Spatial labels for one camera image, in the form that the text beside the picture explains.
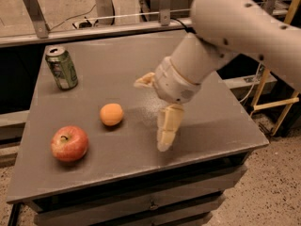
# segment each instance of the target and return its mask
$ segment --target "desk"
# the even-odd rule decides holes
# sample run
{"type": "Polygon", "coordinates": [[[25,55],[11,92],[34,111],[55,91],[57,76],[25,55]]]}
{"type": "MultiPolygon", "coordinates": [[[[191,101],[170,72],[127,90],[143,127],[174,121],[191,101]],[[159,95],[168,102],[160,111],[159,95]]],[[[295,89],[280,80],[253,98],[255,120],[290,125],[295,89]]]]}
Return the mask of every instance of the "desk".
{"type": "Polygon", "coordinates": [[[166,103],[133,82],[154,71],[184,35],[64,44],[79,78],[68,91],[57,88],[42,61],[7,202],[29,205],[38,225],[188,225],[217,208],[223,190],[246,171],[248,154],[268,140],[212,73],[184,105],[171,150],[157,150],[157,111],[166,103]],[[123,122],[110,131],[99,120],[108,103],[124,109],[123,122]],[[66,165],[52,157],[50,141],[70,124],[87,132],[89,150],[66,165]]]}

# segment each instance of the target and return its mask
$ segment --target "green can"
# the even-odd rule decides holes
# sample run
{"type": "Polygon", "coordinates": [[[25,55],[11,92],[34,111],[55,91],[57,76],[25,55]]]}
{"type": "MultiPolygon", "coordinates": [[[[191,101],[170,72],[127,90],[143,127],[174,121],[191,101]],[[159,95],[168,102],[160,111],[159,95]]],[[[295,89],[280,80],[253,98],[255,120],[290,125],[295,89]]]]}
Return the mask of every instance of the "green can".
{"type": "Polygon", "coordinates": [[[60,89],[72,89],[78,84],[76,70],[70,54],[63,46],[50,47],[45,60],[60,89]]]}

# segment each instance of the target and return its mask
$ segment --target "gray tabletop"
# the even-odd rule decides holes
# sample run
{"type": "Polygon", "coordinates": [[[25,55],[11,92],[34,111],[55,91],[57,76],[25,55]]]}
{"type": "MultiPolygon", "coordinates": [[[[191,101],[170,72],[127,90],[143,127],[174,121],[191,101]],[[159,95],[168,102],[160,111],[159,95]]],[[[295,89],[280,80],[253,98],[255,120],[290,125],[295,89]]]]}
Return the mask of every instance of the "gray tabletop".
{"type": "Polygon", "coordinates": [[[185,35],[170,31],[65,44],[79,84],[61,91],[42,61],[28,122],[8,189],[8,202],[36,198],[135,177],[157,170],[254,150],[268,140],[232,93],[212,73],[185,114],[171,150],[156,148],[157,111],[166,105],[152,89],[133,82],[153,72],[185,35]],[[100,108],[119,103],[124,120],[107,130],[100,108]],[[63,126],[77,125],[89,138],[87,155],[71,165],[53,158],[50,141],[63,126]]]}

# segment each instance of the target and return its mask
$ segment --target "red apple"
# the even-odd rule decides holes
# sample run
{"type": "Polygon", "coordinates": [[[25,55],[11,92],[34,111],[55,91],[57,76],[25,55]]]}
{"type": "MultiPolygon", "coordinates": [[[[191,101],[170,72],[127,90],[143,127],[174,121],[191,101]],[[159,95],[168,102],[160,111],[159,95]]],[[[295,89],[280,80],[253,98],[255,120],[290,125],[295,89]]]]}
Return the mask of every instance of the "red apple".
{"type": "Polygon", "coordinates": [[[73,125],[60,128],[51,141],[53,156],[60,161],[72,162],[82,158],[87,152],[87,134],[73,125]]]}

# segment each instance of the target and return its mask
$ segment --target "drawer handle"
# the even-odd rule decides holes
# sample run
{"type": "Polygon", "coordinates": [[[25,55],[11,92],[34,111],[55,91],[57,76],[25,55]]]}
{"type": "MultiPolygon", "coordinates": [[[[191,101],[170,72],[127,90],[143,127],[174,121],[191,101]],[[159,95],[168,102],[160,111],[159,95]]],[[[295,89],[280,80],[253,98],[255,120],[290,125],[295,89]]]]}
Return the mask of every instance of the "drawer handle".
{"type": "Polygon", "coordinates": [[[150,201],[150,210],[153,211],[153,210],[157,210],[159,208],[159,205],[156,204],[153,200],[150,201]]]}

